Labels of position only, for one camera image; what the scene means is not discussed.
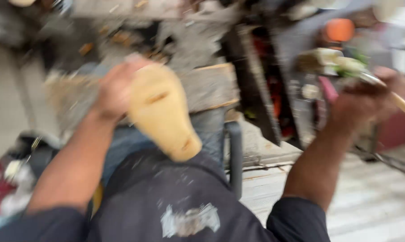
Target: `forearm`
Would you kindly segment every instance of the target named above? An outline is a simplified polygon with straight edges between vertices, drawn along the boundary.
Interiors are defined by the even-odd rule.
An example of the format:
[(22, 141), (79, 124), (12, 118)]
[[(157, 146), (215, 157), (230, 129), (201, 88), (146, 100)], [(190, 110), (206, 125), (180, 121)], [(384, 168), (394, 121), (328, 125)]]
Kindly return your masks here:
[(114, 127), (115, 122), (91, 109), (41, 175), (27, 212), (56, 206), (85, 211), (101, 179)]
[(327, 211), (340, 162), (352, 143), (353, 129), (329, 122), (292, 167), (283, 197), (308, 199)]

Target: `shirt sleeve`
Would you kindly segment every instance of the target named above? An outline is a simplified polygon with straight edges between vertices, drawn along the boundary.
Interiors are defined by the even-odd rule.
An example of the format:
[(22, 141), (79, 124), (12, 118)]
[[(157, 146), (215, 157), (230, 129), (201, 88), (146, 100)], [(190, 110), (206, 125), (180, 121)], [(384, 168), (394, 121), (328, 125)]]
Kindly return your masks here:
[(266, 228), (281, 242), (328, 242), (324, 210), (302, 198), (282, 198), (268, 216)]
[(84, 241), (87, 223), (83, 214), (71, 207), (25, 215), (0, 228), (2, 241)]

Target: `person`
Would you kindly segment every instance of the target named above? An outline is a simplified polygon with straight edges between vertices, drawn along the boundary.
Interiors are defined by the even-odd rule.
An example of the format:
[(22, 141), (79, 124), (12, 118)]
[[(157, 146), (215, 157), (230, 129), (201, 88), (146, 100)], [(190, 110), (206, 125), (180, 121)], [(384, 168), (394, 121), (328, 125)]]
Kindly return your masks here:
[[(326, 126), (290, 170), (265, 229), (237, 201), (221, 168), (223, 109), (192, 116), (203, 148), (183, 163), (132, 133), (135, 128), (115, 129), (128, 109), (133, 73), (150, 63), (120, 64), (100, 81), (97, 101), (42, 173), (25, 214), (0, 228), (0, 241), (330, 240), (325, 213), (341, 160), (362, 125), (392, 112), (390, 91), (400, 83), (395, 71), (375, 72), (387, 88), (358, 84), (339, 95)], [(89, 221), (87, 207), (101, 179), (103, 201)]]

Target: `dark shirt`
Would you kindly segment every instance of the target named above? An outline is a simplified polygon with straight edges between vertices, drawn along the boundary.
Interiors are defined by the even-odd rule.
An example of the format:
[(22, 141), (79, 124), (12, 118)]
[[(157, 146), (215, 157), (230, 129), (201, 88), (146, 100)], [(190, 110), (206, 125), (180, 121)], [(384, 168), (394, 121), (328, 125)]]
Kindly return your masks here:
[(119, 165), (90, 222), (75, 208), (56, 207), (0, 228), (0, 241), (329, 241), (324, 211), (301, 198), (277, 201), (266, 224), (203, 152), (174, 163), (152, 149)]

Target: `hand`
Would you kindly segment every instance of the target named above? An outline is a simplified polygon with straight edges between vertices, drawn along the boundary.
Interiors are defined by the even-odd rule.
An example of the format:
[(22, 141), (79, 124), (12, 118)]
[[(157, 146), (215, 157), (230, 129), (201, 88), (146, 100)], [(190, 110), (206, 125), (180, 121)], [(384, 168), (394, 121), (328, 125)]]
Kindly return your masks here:
[(109, 121), (120, 121), (129, 108), (130, 83), (134, 72), (151, 63), (153, 62), (139, 55), (131, 55), (124, 63), (111, 69), (99, 80), (98, 99), (91, 111)]
[(346, 87), (331, 108), (330, 124), (355, 131), (369, 121), (380, 121), (396, 111), (391, 92), (398, 92), (404, 82), (394, 70), (379, 67), (375, 75), (387, 87), (357, 83)]

